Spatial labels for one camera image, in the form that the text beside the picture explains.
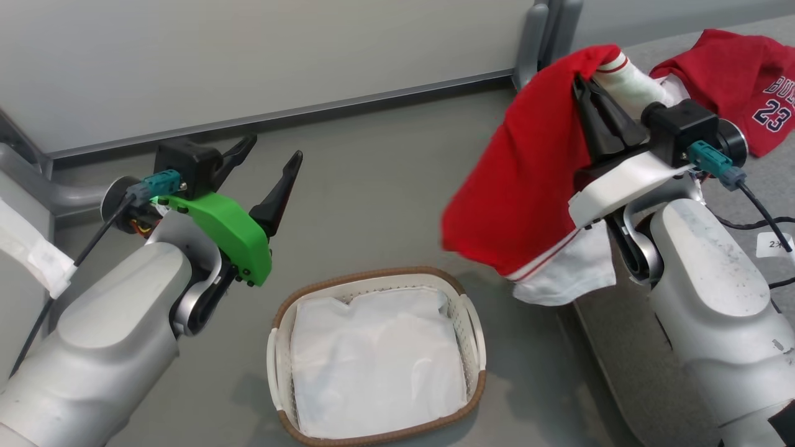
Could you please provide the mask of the grey partition post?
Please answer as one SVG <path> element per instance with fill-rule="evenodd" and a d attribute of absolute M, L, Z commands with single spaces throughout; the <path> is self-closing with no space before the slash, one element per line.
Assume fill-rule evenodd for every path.
<path fill-rule="evenodd" d="M 517 91 L 570 53 L 583 9 L 584 0 L 534 0 L 525 15 L 511 76 Z"/>

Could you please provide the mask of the white cloth wrap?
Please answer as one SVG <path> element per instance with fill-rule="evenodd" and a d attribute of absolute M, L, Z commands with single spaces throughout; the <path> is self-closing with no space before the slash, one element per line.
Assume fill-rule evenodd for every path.
<path fill-rule="evenodd" d="M 25 267 L 57 300 L 71 285 L 75 262 L 0 199 L 0 251 Z"/>

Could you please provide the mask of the grey metal frame foot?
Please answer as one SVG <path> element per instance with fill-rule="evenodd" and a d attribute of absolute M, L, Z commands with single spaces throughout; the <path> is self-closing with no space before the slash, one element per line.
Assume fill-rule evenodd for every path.
<path fill-rule="evenodd" d="M 0 108 L 0 172 L 8 175 L 56 217 L 99 209 L 110 184 L 66 186 L 52 181 L 54 161 Z"/>

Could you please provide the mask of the white laundry basket woven rim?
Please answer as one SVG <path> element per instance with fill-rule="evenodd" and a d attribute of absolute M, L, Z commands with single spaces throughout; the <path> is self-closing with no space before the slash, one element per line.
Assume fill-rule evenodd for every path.
<path fill-rule="evenodd" d="M 291 364 L 291 336 L 298 305 L 306 300 L 320 297 L 332 297 L 349 303 L 354 298 L 369 292 L 409 287 L 432 287 L 439 289 L 447 297 L 443 314 L 452 319 L 459 343 L 465 371 L 468 399 L 466 405 L 445 418 L 382 435 L 341 440 L 310 438 L 304 435 L 296 412 Z M 304 287 L 294 292 L 278 309 L 267 343 L 267 376 L 276 413 L 284 429 L 307 447 L 366 447 L 412 438 L 457 423 L 479 405 L 486 387 L 487 364 L 488 355 L 483 328 L 474 303 L 466 294 L 465 288 L 451 274 L 429 266 L 367 271 Z"/>

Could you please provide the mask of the red and white garment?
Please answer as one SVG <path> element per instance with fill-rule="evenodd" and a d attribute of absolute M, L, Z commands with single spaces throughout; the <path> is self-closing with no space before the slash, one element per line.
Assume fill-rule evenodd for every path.
<path fill-rule="evenodd" d="M 581 49 L 535 74 L 506 111 L 474 170 L 443 212 L 441 245 L 492 267 L 529 304 L 565 305 L 616 284 L 604 222 L 581 229 L 568 201 L 591 163 L 573 81 L 596 77 L 638 119 L 653 101 L 687 99 L 673 74 L 645 74 L 617 45 Z"/>

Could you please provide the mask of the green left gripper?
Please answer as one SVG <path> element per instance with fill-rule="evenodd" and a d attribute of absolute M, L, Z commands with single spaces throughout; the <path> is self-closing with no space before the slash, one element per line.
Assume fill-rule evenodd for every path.
<path fill-rule="evenodd" d="M 215 192 L 246 160 L 257 140 L 256 135 L 246 135 L 222 155 L 220 167 L 211 176 L 213 192 L 193 200 L 176 195 L 152 200 L 158 211 L 168 209 L 153 231 L 153 242 L 178 246 L 194 263 L 214 273 L 219 272 L 224 253 L 238 268 L 237 276 L 252 287 L 262 286 L 269 277 L 269 239 L 278 232 L 303 161 L 301 150 L 293 153 L 276 186 L 249 215 L 236 200 Z"/>

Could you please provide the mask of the white cloth basket liner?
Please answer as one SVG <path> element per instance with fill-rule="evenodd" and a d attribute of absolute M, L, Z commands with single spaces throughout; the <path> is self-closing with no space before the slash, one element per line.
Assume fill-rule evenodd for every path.
<path fill-rule="evenodd" d="M 382 435 L 463 408 L 468 390 L 447 302 L 432 287 L 301 302 L 291 364 L 302 433 Z"/>

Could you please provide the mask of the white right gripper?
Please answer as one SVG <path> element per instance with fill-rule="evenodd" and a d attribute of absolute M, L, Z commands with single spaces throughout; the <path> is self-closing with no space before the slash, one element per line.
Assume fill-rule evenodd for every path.
<path fill-rule="evenodd" d="M 575 76 L 575 104 L 591 163 L 647 141 L 647 131 L 601 85 L 581 74 Z M 577 192 L 568 202 L 569 215 L 576 228 L 587 227 L 694 168 L 692 163 L 674 168 L 650 152 L 633 156 Z"/>

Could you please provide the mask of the red Bulls 23 jersey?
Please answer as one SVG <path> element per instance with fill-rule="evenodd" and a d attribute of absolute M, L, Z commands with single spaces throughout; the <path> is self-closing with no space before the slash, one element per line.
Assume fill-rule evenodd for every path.
<path fill-rule="evenodd" d="M 757 158 L 795 130 L 795 47 L 772 38 L 706 29 L 650 77 L 678 79 L 688 98 L 737 125 Z"/>

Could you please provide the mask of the grey baseboard rail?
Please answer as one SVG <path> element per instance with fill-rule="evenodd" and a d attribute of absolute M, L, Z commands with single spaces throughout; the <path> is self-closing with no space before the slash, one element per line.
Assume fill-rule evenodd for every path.
<path fill-rule="evenodd" d="M 224 120 L 216 122 L 216 124 L 192 125 L 184 129 L 152 133 L 151 135 L 137 138 L 125 138 L 108 143 L 59 150 L 49 153 L 49 158 L 57 163 L 88 163 L 92 160 L 110 158 L 116 153 L 126 155 L 135 151 L 149 150 L 157 142 L 174 138 L 189 138 L 200 142 L 210 142 L 232 138 L 247 132 L 262 133 L 295 127 L 295 125 L 312 124 L 313 122 L 323 122 L 355 114 L 452 98 L 461 96 L 461 94 L 474 94 L 493 89 L 513 89 L 512 75 L 513 73 L 509 69 L 495 71 L 495 73 L 476 74 L 475 76 L 397 89 L 386 93 L 366 94 L 366 96 L 357 98 L 335 100 L 326 102 L 326 104 L 269 112 L 247 118 Z"/>

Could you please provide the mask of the white paper label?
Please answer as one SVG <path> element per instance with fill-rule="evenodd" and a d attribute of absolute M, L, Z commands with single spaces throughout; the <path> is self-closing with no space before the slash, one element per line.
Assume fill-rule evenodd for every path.
<path fill-rule="evenodd" d="M 792 258 L 795 260 L 795 241 L 789 233 L 783 233 L 789 247 L 792 251 L 786 251 L 784 245 L 781 243 L 780 238 L 775 232 L 761 232 L 757 235 L 757 245 L 755 256 L 757 258 Z"/>

